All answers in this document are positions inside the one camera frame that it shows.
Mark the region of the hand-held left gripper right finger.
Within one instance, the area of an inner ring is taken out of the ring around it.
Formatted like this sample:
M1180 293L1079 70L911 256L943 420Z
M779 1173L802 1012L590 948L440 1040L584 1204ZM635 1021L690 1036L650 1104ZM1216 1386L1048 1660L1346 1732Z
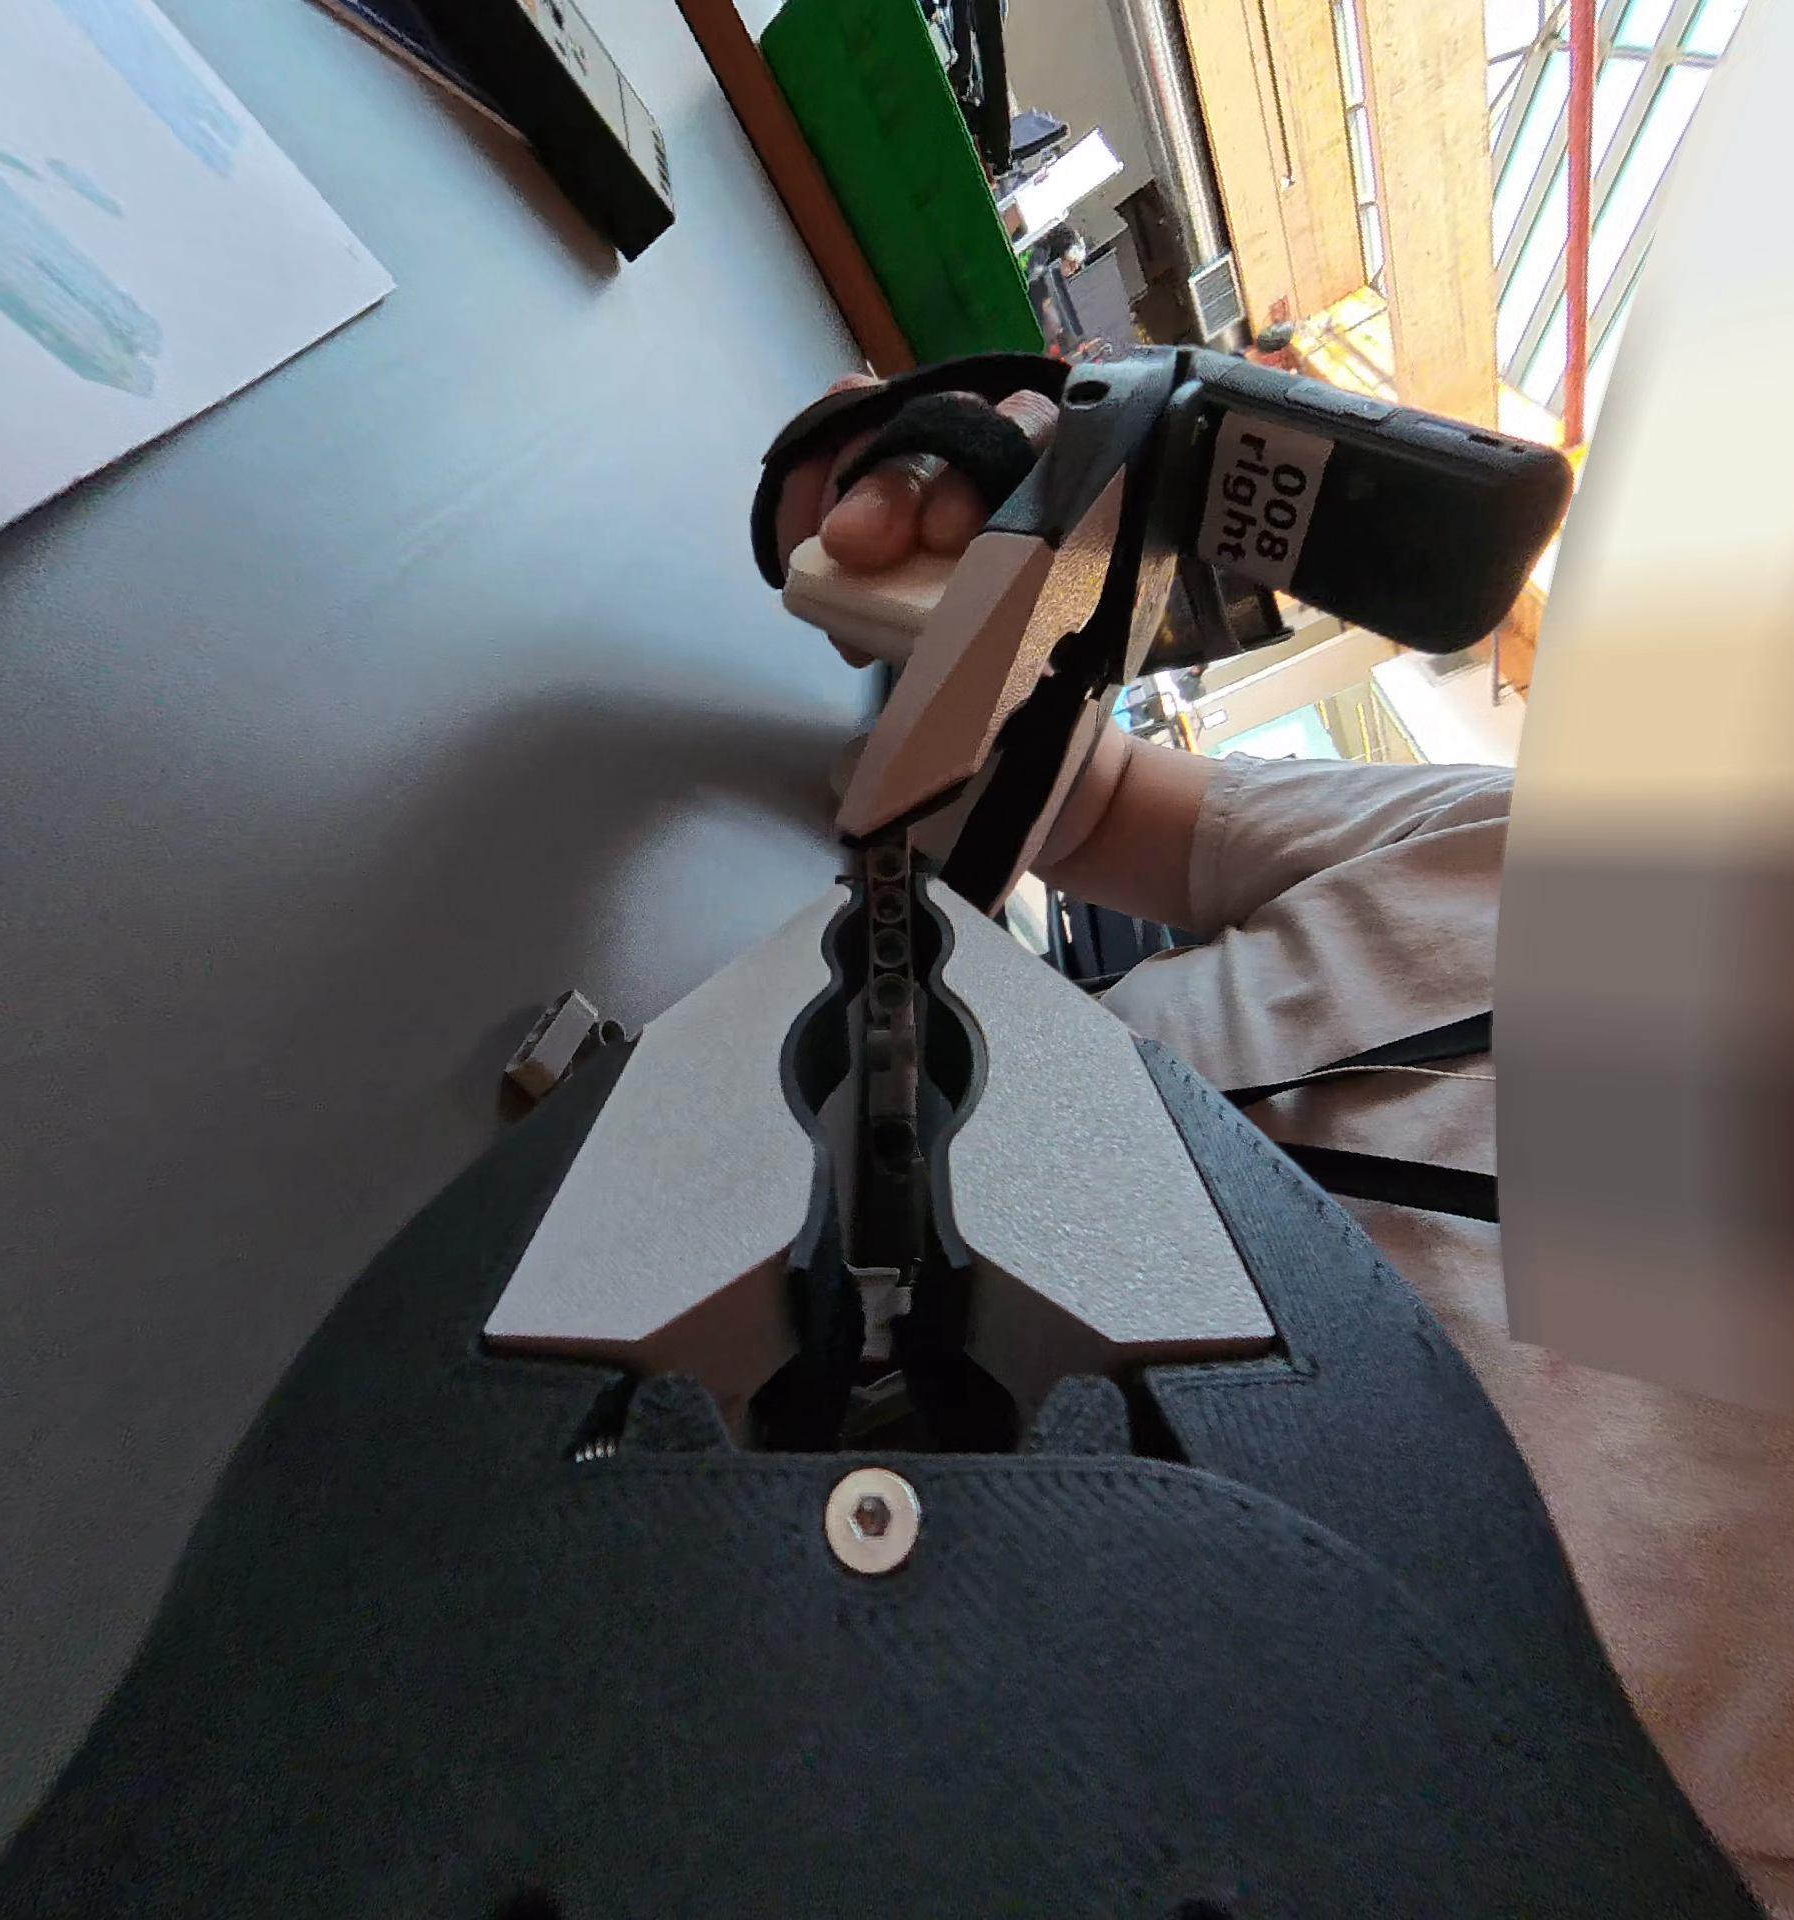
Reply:
M942 883L942 986L982 1044L946 1146L973 1283L969 1355L1010 1396L1074 1374L1246 1363L1271 1319L1131 1033Z

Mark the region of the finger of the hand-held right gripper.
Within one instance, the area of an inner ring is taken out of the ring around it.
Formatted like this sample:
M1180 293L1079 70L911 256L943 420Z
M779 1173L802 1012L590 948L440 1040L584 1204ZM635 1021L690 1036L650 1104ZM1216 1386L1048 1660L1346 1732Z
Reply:
M928 816L928 877L982 916L1052 849L1094 775L1115 690L1091 666L1042 663L1028 699L973 752L970 773Z
M841 842L928 825L1042 663L1091 666L1115 691L1122 687L1137 542L1121 551L1116 520L1091 509L1058 542L991 527L970 539L851 760Z

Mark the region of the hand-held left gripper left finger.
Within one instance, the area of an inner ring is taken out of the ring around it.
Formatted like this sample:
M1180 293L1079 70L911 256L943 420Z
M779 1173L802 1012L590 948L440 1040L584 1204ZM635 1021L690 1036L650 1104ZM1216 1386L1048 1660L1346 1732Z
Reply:
M656 1016L508 1274L493 1352L687 1374L721 1411L790 1360L787 1253L814 1194L779 1052L830 986L830 885Z

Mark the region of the grey curved panel assembly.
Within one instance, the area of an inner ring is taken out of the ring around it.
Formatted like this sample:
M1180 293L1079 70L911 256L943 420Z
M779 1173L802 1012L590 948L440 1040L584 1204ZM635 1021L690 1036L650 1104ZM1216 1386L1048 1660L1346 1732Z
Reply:
M598 1012L580 989L566 989L531 1024L504 1064L499 1122L516 1123L602 1049L638 1044L641 1030Z

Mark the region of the person's right forearm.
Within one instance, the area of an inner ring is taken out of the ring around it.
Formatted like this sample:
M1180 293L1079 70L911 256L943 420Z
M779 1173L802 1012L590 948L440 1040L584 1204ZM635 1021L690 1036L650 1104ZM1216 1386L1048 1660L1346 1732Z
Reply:
M1216 821L1240 769L1110 731L1094 775L1031 870L1048 888L1130 919L1209 934L1197 907L1197 825Z

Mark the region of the grey desk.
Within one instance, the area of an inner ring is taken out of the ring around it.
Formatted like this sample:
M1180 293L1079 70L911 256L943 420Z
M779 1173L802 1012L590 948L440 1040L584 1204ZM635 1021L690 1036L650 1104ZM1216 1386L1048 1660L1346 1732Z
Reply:
M584 4L677 192L626 266L319 5L163 13L396 290L0 538L0 1851L543 1006L803 907L864 709L747 551L858 351L677 4Z

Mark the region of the person's right hand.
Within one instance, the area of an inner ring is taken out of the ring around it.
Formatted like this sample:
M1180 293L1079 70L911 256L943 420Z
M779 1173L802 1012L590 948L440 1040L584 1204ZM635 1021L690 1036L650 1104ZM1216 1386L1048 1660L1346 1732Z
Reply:
M869 460L867 447L884 424L818 451L779 479L770 520L778 573L787 573L793 551L806 539L818 539L830 564L855 576L899 570L922 556L957 557L1015 485L994 493L997 457L1010 451L1031 466L1052 442L1060 412L1055 397L1033 389L994 402L943 392L921 397L921 405L943 417L990 420L969 442L982 454L979 462L951 462L921 444Z

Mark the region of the red steel beam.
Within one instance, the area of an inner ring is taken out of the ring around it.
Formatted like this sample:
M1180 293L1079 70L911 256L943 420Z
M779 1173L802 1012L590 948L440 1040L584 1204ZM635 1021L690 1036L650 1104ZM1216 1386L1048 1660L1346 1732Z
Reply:
M1586 442L1594 229L1597 4L1568 4L1565 245L1560 245L1560 447Z

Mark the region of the green board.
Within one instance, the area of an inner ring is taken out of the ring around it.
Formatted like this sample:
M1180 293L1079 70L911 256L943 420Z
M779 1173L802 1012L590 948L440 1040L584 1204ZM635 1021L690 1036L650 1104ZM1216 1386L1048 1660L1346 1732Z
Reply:
M782 4L760 50L914 363L1046 359L1046 335L918 4Z

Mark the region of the black flat box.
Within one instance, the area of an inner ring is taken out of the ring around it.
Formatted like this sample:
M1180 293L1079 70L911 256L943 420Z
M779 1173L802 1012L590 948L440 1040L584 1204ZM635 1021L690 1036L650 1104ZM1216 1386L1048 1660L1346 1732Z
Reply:
M534 150L574 213L626 259L672 226L668 147L574 4L519 4L540 90Z

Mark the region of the white instruction booklet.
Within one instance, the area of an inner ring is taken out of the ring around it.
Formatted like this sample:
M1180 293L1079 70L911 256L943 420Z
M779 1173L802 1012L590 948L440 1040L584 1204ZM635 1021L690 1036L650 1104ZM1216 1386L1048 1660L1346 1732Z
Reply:
M0 530L394 277L151 4L0 4Z

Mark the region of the silver ventilation duct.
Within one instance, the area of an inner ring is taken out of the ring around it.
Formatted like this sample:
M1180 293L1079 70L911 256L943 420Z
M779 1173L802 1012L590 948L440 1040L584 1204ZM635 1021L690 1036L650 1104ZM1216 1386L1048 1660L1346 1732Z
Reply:
M1180 5L1110 4L1107 13L1185 269L1232 266Z

